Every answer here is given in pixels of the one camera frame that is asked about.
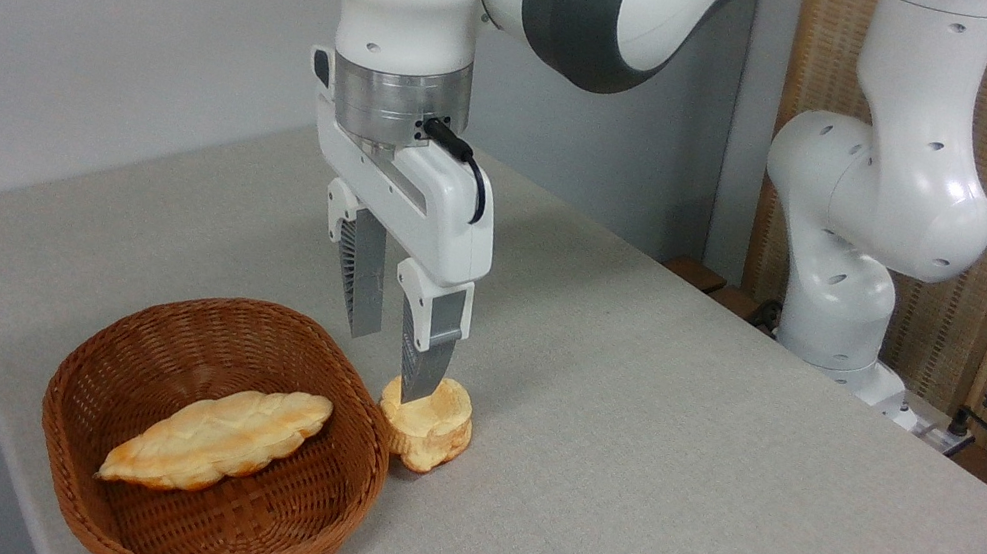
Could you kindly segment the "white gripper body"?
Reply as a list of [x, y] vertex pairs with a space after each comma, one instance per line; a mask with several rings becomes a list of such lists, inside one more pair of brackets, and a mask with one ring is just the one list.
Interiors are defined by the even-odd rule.
[[370, 210], [438, 286], [488, 275], [493, 254], [493, 190], [477, 222], [473, 173], [438, 145], [376, 149], [339, 126], [326, 96], [315, 100], [319, 146], [338, 183], [329, 188], [330, 217], [350, 218], [350, 205]]

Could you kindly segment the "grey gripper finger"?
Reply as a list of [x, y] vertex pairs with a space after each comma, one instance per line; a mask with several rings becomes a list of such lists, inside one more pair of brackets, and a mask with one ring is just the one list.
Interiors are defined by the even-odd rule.
[[469, 337], [473, 282], [440, 286], [408, 258], [396, 268], [405, 294], [401, 332], [401, 400], [430, 396], [447, 376], [455, 344]]
[[364, 207], [343, 179], [328, 188], [329, 238], [339, 255], [345, 313], [353, 339], [381, 331], [383, 319], [385, 225]]

